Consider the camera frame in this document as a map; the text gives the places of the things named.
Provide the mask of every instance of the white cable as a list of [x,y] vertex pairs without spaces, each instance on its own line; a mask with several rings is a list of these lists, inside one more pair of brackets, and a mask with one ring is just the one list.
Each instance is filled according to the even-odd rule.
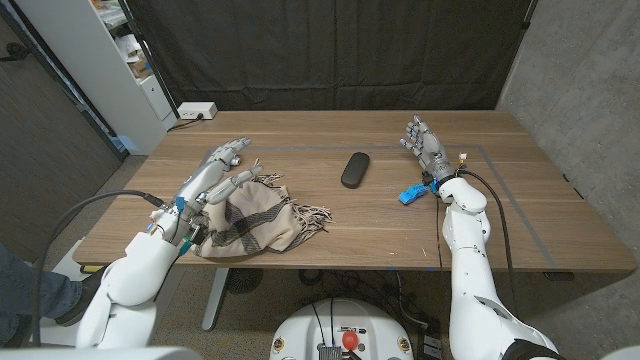
[[402,315],[404,315],[407,319],[413,321],[414,323],[420,324],[425,329],[428,328],[429,324],[427,324],[424,321],[420,321],[418,319],[413,318],[411,315],[407,314],[404,311],[404,308],[402,307],[402,283],[400,282],[400,274],[397,271],[396,271],[396,278],[398,278],[398,303],[400,304],[400,311],[402,312]]

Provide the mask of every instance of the black curtain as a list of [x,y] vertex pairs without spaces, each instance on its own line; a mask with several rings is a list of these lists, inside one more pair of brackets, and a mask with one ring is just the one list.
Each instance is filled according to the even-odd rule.
[[176,104],[493,109],[529,0],[128,0]]

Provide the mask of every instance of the scarf fringe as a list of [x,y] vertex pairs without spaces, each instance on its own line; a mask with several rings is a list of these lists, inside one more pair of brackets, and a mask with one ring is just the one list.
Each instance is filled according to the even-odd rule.
[[[268,187],[277,188],[274,183],[282,177],[282,174],[277,173],[257,175],[253,181]],[[287,198],[286,201],[291,204],[296,220],[302,225],[302,232],[299,235],[302,238],[301,242],[304,242],[318,231],[326,231],[324,224],[333,222],[331,220],[331,210],[324,206],[298,205],[290,198]]]

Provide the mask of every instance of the beige plaid scarf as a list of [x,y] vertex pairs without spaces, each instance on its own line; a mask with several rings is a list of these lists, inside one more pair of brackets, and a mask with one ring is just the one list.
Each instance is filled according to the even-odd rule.
[[331,221],[329,209],[294,204],[285,186],[274,187],[279,174],[257,176],[229,198],[204,207],[194,222],[209,229],[205,241],[193,245],[201,257],[251,255],[262,250],[287,252]]

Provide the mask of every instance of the red knob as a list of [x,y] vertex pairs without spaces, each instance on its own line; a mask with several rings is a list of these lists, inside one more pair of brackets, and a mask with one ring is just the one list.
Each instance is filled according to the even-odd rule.
[[342,335],[342,346],[347,350],[355,350],[358,347],[358,335],[353,331],[345,331]]

